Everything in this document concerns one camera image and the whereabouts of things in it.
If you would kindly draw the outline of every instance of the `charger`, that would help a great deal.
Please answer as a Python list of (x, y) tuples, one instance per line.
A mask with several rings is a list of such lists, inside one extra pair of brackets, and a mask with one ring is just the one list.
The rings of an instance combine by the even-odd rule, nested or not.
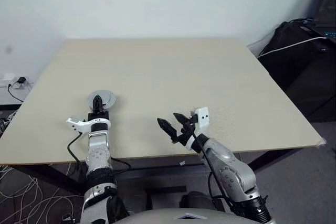
[(26, 77), (20, 77), (19, 79), (17, 79), (17, 83), (20, 83), (20, 84), (23, 84), (23, 83), (25, 83), (25, 81), (26, 81), (27, 79), (26, 79)]

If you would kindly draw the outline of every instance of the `table leg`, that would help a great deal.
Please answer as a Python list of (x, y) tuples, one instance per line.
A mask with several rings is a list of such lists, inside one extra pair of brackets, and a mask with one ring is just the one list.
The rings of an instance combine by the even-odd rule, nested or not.
[(12, 168), (26, 173), (63, 190), (82, 195), (85, 185), (68, 177), (49, 165), (13, 165)]
[(262, 156), (249, 163), (248, 166), (256, 173), (285, 159), (299, 150), (301, 150), (301, 148), (267, 151), (262, 154)]

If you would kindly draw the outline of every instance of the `black cable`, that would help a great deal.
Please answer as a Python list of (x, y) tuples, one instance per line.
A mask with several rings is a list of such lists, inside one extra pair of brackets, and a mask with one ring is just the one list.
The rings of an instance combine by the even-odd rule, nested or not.
[(212, 176), (212, 172), (210, 172), (208, 176), (208, 190), (209, 190), (209, 195), (211, 199), (213, 199), (214, 195), (212, 194), (212, 190), (211, 190), (211, 176)]
[(70, 155), (76, 160), (76, 162), (77, 162), (77, 169), (79, 169), (80, 167), (81, 167), (81, 165), (80, 165), (80, 161), (79, 161), (79, 159), (76, 157), (76, 155), (71, 151), (71, 149), (70, 149), (70, 146), (80, 137), (80, 136), (82, 136), (82, 134), (83, 133), (81, 133), (81, 132), (79, 132), (79, 134), (78, 134), (78, 136), (76, 136), (76, 138), (74, 139), (74, 140), (72, 140), (69, 144), (68, 144), (68, 146), (67, 146), (67, 149), (68, 149), (68, 152), (70, 153)]
[(196, 135), (193, 133), (193, 137), (195, 138), (195, 140), (198, 142), (199, 146), (201, 147), (201, 150), (202, 150), (202, 153), (210, 167), (210, 170), (211, 172), (213, 173), (214, 177), (215, 177), (215, 180), (217, 182), (217, 185), (219, 187), (219, 190), (220, 190), (220, 193), (222, 194), (222, 197), (225, 199), (227, 205), (229, 206), (229, 208), (231, 209), (232, 208), (232, 204), (230, 202), (230, 198), (226, 196), (222, 186), (221, 186), (221, 183), (219, 181), (219, 178), (217, 177), (217, 174), (215, 173), (215, 169), (214, 169), (214, 166), (212, 165), (212, 163), (210, 162), (210, 159), (208, 157), (208, 155), (206, 154), (206, 152), (204, 151), (203, 149), (203, 146), (202, 146), (202, 143), (197, 139)]
[(77, 168), (77, 163), (76, 163), (76, 166), (74, 168), (72, 168), (72, 163), (70, 163), (70, 168), (69, 168), (69, 174), (68, 174), (68, 177), (72, 176), (75, 171), (76, 171), (76, 168)]
[(119, 162), (121, 164), (127, 165), (127, 167), (128, 167), (124, 170), (120, 170), (120, 171), (116, 172), (115, 175), (122, 174), (122, 173), (127, 172), (128, 170), (132, 169), (132, 166), (129, 163), (123, 161), (123, 160), (120, 160), (120, 159), (117, 159), (117, 158), (114, 158), (114, 157), (111, 157), (111, 159), (115, 162)]
[(225, 197), (222, 195), (216, 195), (212, 199), (225, 199)]
[(8, 89), (7, 89), (7, 90), (8, 90), (8, 93), (9, 93), (13, 98), (15, 98), (16, 100), (18, 100), (18, 101), (20, 101), (20, 102), (23, 102), (23, 100), (19, 99), (18, 97), (13, 96), (13, 94), (12, 94), (11, 91), (9, 90), (9, 88), (12, 87), (13, 85), (8, 84)]

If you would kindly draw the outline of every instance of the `laptop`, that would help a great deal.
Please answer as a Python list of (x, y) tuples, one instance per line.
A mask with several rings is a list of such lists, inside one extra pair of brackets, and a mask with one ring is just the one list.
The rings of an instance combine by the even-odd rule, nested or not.
[(309, 26), (323, 37), (336, 39), (336, 0), (319, 0), (314, 21)]

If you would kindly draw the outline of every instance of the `power outlet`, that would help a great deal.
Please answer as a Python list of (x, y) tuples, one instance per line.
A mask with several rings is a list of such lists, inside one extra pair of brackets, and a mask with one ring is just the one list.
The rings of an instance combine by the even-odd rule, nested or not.
[[(17, 83), (16, 81), (20, 77), (25, 77), (26, 81), (24, 83)], [(29, 89), (32, 88), (33, 82), (27, 76), (15, 76), (13, 73), (6, 73), (0, 78), (0, 88), (8, 88), (8, 85), (12, 84), (11, 89), (21, 89), (29, 86)]]

